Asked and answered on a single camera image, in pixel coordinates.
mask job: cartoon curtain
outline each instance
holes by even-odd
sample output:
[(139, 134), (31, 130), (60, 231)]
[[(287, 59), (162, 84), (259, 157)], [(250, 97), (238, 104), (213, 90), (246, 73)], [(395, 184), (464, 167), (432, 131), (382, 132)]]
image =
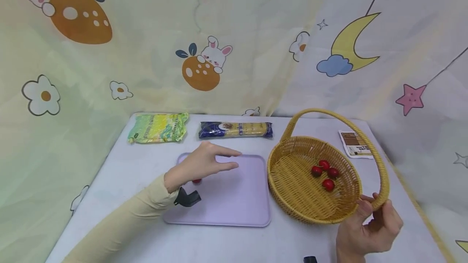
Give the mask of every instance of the cartoon curtain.
[(465, 0), (325, 0), (275, 112), (368, 121), (457, 262), (468, 258), (467, 16)]
[(133, 112), (271, 114), (322, 3), (2, 0), (0, 257), (45, 261)]

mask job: red object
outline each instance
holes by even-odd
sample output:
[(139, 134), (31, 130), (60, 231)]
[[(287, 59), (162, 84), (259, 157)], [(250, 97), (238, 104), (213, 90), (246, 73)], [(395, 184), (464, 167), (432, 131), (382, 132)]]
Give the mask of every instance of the red object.
[(335, 189), (335, 183), (333, 183), (333, 181), (330, 179), (323, 180), (322, 186), (328, 192), (332, 192), (333, 189)]
[(325, 160), (321, 160), (319, 161), (319, 167), (321, 167), (324, 171), (328, 171), (328, 169), (330, 168), (330, 164)]
[(312, 173), (312, 176), (320, 177), (323, 171), (321, 167), (313, 166), (310, 172)]
[(327, 174), (328, 174), (328, 177), (332, 179), (336, 179), (340, 175), (340, 173), (338, 172), (336, 168), (329, 168)]

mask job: black object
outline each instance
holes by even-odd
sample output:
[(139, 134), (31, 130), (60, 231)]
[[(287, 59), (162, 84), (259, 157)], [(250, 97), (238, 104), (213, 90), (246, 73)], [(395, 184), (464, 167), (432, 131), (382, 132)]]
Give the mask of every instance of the black object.
[(200, 194), (198, 194), (198, 191), (194, 191), (190, 194), (187, 195), (187, 192), (180, 187), (179, 188), (179, 195), (177, 195), (177, 198), (175, 199), (174, 204), (181, 204), (183, 207), (192, 207), (193, 205), (197, 204), (198, 201), (201, 201)]
[(317, 263), (315, 256), (304, 257), (304, 263)]

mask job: left hand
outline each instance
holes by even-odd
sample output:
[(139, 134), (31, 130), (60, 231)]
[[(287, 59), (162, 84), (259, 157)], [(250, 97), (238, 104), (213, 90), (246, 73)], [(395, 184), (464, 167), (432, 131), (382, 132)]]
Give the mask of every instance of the left hand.
[[(342, 257), (339, 262), (365, 262), (364, 255), (385, 252), (392, 247), (403, 220), (390, 200), (373, 212), (371, 203), (377, 197), (377, 193), (373, 193), (373, 198), (361, 195), (357, 211), (338, 227), (336, 253)], [(373, 219), (363, 225), (371, 214)]]
[(220, 171), (233, 170), (239, 167), (237, 162), (217, 162), (216, 156), (240, 156), (241, 154), (237, 150), (202, 141), (200, 146), (184, 161), (164, 175), (164, 185), (167, 191), (172, 193), (187, 182), (203, 179)]

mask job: small white star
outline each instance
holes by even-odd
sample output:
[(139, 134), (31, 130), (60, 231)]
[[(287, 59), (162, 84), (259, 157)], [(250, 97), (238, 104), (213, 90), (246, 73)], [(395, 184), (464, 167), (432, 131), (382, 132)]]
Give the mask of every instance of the small white star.
[(321, 30), (324, 26), (328, 26), (328, 24), (326, 24), (325, 20), (323, 19), (321, 23), (317, 24), (317, 26), (320, 26), (320, 30)]
[(455, 153), (457, 155), (457, 160), (453, 162), (453, 164), (462, 164), (465, 166), (465, 168), (468, 168), (468, 155), (467, 156), (462, 156), (459, 155), (458, 153)]

